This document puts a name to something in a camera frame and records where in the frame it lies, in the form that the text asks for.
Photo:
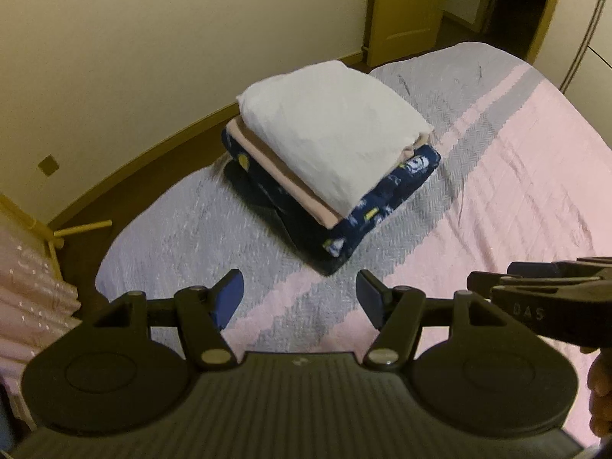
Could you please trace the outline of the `person's right hand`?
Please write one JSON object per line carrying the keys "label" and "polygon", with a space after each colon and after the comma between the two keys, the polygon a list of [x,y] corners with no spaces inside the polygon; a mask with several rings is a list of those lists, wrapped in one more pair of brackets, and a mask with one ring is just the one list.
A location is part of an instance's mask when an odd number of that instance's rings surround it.
{"label": "person's right hand", "polygon": [[599,355],[592,362],[587,375],[587,386],[590,391],[589,427],[601,439],[611,436],[611,384],[611,349],[599,348]]}

